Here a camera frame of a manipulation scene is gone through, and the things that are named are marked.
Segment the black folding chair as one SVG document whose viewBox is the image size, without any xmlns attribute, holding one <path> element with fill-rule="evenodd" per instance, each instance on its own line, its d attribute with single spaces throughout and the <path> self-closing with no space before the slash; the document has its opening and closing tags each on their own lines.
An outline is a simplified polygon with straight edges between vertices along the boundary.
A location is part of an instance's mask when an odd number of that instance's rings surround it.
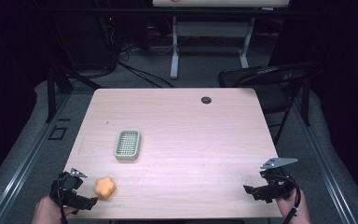
<svg viewBox="0 0 358 224">
<path fill-rule="evenodd" d="M 283 113 L 279 123 L 269 125 L 270 128 L 277 128 L 273 137 L 273 143 L 277 145 L 300 88 L 322 71 L 322 64 L 317 62 L 256 66 L 222 71 L 217 81 L 221 88 L 255 90 L 265 115 Z"/>
</svg>

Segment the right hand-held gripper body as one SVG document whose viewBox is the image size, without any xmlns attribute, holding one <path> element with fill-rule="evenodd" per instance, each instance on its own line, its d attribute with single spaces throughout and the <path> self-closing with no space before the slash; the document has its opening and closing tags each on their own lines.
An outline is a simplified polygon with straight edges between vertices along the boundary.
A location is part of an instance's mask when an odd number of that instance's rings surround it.
<svg viewBox="0 0 358 224">
<path fill-rule="evenodd" d="M 260 175 L 268 183 L 268 191 L 265 193 L 272 193 L 276 198 L 284 199 L 290 196 L 296 187 L 296 182 L 283 170 L 283 167 L 295 162 L 297 162 L 296 158 L 270 158 L 260 166 L 262 169 Z"/>
</svg>

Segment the aluminium floor rail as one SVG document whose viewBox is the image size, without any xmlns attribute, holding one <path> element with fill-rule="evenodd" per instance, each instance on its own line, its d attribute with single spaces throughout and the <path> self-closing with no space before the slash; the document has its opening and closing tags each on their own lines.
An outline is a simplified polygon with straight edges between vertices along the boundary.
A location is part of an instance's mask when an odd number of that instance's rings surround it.
<svg viewBox="0 0 358 224">
<path fill-rule="evenodd" d="M 57 116 L 70 99 L 70 94 L 61 94 L 54 106 L 52 117 L 48 116 L 48 97 L 37 96 L 34 111 L 21 131 L 14 146 L 0 166 L 0 224 L 5 219 L 12 204 L 40 156 L 41 148 L 53 130 Z"/>
<path fill-rule="evenodd" d="M 338 215 L 343 224 L 358 224 L 356 218 L 353 215 L 352 210 L 338 185 L 338 182 L 329 166 L 329 163 L 325 157 L 325 154 L 310 126 L 308 126 L 302 118 L 300 112 L 301 106 L 298 100 L 294 102 L 293 113 L 296 116 L 297 121 L 301 127 L 302 132 L 305 134 L 310 148 L 314 153 L 315 160 L 318 163 L 319 173 L 322 176 L 324 184 L 330 195 L 331 200 L 335 208 L 337 209 Z"/>
</svg>

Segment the orange flower-shaped soap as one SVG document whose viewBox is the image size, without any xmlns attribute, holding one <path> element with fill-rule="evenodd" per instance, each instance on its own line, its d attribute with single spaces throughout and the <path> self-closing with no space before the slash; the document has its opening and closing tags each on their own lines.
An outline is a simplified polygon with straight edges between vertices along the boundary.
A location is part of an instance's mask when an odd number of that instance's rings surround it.
<svg viewBox="0 0 358 224">
<path fill-rule="evenodd" d="M 113 179 L 110 176 L 106 176 L 99 178 L 96 181 L 94 192 L 102 198 L 108 198 L 116 190 L 116 188 L 117 187 Z"/>
</svg>

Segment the black metal stand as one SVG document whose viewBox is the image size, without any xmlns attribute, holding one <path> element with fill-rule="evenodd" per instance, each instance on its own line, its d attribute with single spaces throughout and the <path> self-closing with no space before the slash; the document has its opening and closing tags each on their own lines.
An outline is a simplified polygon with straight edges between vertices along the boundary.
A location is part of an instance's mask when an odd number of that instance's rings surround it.
<svg viewBox="0 0 358 224">
<path fill-rule="evenodd" d="M 100 89 L 102 86 L 91 81 L 87 77 L 81 76 L 78 72 L 73 69 L 70 69 L 64 65 L 53 65 L 50 68 L 47 76 L 47 88 L 48 88 L 48 117 L 47 122 L 51 122 L 54 116 L 57 113 L 57 104 L 56 104 L 56 90 L 58 87 L 63 94 L 70 94 L 74 87 L 69 81 L 69 78 L 74 78 L 81 83 L 89 86 L 94 90 Z"/>
</svg>

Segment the person's left hand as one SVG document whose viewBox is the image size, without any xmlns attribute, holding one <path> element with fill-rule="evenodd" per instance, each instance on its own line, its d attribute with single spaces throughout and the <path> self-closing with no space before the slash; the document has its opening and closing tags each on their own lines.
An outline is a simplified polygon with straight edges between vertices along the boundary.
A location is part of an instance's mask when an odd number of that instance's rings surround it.
<svg viewBox="0 0 358 224">
<path fill-rule="evenodd" d="M 45 196 L 34 207 L 32 224 L 62 224 L 62 218 L 77 212 L 77 209 L 65 206 L 61 209 L 49 196 Z"/>
</svg>

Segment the green soap dish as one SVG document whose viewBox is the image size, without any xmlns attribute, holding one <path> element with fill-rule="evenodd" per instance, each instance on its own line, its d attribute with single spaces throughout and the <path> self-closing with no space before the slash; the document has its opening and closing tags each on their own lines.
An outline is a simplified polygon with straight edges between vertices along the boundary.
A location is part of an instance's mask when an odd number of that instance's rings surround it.
<svg viewBox="0 0 358 224">
<path fill-rule="evenodd" d="M 141 133 L 137 130 L 122 130 L 117 137 L 114 154 L 119 161 L 135 161 L 139 156 Z"/>
</svg>

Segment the white desk with metal legs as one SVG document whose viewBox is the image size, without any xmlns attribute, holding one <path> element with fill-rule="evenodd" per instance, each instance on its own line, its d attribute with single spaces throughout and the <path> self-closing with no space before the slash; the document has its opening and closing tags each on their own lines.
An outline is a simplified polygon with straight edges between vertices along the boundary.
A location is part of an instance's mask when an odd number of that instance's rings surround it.
<svg viewBox="0 0 358 224">
<path fill-rule="evenodd" d="M 241 67 L 249 66 L 247 50 L 255 27 L 250 12 L 277 12 L 286 9 L 290 0 L 152 0 L 155 9 L 172 17 L 171 78 L 178 78 L 180 36 L 242 37 L 239 49 Z"/>
</svg>

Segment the person's right hand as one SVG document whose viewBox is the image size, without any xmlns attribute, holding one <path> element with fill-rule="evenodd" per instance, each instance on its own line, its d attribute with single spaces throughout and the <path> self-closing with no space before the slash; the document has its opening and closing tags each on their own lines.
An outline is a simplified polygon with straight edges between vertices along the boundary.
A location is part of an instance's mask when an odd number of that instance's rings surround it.
<svg viewBox="0 0 358 224">
<path fill-rule="evenodd" d="M 282 214 L 284 224 L 310 224 L 310 213 L 303 190 L 300 191 L 300 203 L 295 205 L 297 192 L 294 189 L 287 199 L 276 198 L 276 204 Z"/>
</svg>

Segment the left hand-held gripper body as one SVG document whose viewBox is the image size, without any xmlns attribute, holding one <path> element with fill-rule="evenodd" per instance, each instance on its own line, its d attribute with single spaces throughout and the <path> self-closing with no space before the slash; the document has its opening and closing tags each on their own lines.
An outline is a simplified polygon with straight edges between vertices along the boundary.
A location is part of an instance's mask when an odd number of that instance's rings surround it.
<svg viewBox="0 0 358 224">
<path fill-rule="evenodd" d="M 51 184 L 49 197 L 57 205 L 72 206 L 72 200 L 80 196 L 76 190 L 83 184 L 82 177 L 87 178 L 85 174 L 72 168 L 70 172 L 64 171 L 59 174 L 57 179 Z"/>
</svg>

